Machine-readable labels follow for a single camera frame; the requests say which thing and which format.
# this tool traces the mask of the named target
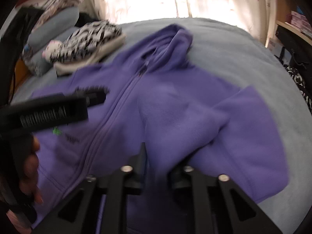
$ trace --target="silver bolt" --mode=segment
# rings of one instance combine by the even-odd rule
[[[226,182],[226,181],[229,181],[229,180],[230,180],[230,177],[227,176],[226,174],[221,174],[221,175],[218,177],[218,179],[219,179],[220,181]]]
[[[189,166],[189,165],[184,166],[183,169],[186,173],[190,173],[190,172],[194,171],[194,168],[192,166]]]
[[[125,165],[123,167],[121,167],[121,170],[124,172],[124,173],[129,173],[130,171],[133,170],[132,166],[130,165]]]
[[[96,181],[96,177],[94,177],[93,175],[88,175],[85,179],[86,179],[88,182]]]

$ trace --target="plush toy head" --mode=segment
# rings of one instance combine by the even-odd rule
[[[58,40],[52,40],[50,41],[50,43],[48,44],[48,46],[46,47],[46,50],[44,50],[42,52],[42,57],[44,59],[46,59],[47,62],[50,63],[50,57],[52,52],[57,51],[57,49],[60,48],[60,46],[62,45],[63,42],[58,41]]]

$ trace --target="wooden shelf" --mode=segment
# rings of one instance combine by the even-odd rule
[[[288,24],[285,24],[281,21],[276,21],[276,24],[286,28],[287,30],[289,30],[291,32],[293,32],[294,34],[296,34],[297,36],[299,36],[300,38],[302,38],[303,40],[305,40],[306,42],[308,42],[312,46],[312,40],[309,37],[307,37],[306,35],[304,35],[303,33],[301,33],[300,31],[298,31],[296,28],[294,28]]]

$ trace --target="purple jacket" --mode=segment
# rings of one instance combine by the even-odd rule
[[[287,164],[270,111],[252,87],[240,89],[192,65],[190,32],[170,25],[121,52],[111,64],[80,69],[33,96],[77,87],[107,87],[89,120],[36,133],[39,222],[87,175],[103,176],[127,163],[146,142],[147,185],[129,196],[129,233],[185,233],[185,215],[166,187],[167,173],[199,149],[190,165],[205,174],[228,174],[260,202],[288,183]]]

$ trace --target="bed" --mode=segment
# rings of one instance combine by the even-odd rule
[[[188,54],[192,63],[240,87],[254,85],[269,106],[285,147],[290,182],[259,206],[284,234],[294,233],[312,205],[312,117],[299,89],[270,51],[248,33],[209,19],[157,19],[124,24],[126,44],[106,61],[171,23],[193,33]],[[31,77],[18,89],[13,103],[25,101],[34,90],[60,80],[65,78],[57,78],[54,69],[43,77]]]

